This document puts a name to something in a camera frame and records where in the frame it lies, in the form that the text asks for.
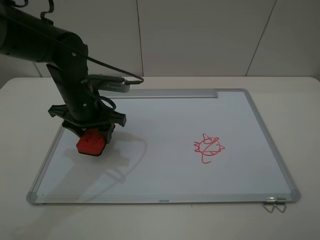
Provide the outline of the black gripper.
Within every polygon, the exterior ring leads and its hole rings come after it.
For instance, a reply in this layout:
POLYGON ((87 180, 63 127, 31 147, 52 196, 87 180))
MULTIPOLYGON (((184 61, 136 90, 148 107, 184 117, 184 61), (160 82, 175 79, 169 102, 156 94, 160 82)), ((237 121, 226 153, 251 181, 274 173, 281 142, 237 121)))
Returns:
POLYGON ((115 124, 123 127, 127 121, 125 114, 108 107, 100 99, 77 107, 70 104, 52 105, 48 113, 51 117, 63 119, 62 126, 79 138, 88 129, 98 129, 107 145, 112 139, 115 124))

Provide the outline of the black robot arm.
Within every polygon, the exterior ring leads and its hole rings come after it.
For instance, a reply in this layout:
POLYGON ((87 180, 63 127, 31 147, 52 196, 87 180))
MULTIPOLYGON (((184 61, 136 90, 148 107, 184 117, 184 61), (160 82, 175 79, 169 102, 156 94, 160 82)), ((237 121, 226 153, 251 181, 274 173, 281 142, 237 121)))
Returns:
POLYGON ((88 46, 75 33, 55 27, 42 12, 34 17, 13 0, 0 3, 0 52, 13 58, 46 63, 63 99, 49 109, 60 117, 63 127, 81 143, 96 139, 99 145, 111 141, 116 125, 124 126, 126 116, 99 90, 126 93, 129 82, 118 76, 89 74, 88 46))

